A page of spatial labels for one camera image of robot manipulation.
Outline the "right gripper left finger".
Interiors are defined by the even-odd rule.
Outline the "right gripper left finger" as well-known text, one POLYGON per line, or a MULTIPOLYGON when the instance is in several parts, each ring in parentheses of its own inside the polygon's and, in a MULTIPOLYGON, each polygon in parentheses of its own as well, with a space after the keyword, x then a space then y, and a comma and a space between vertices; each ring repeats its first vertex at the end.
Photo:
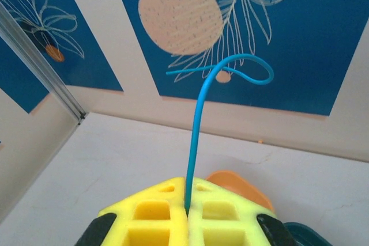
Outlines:
POLYGON ((184 186, 175 177, 103 208, 76 245, 188 245, 184 186))

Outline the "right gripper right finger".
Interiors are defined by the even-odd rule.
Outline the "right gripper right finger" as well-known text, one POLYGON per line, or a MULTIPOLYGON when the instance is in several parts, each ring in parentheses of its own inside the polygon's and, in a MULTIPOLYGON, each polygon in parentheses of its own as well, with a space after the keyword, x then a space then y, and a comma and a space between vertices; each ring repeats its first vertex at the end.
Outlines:
POLYGON ((189 245, 297 245, 274 212, 197 177, 187 222, 189 245))

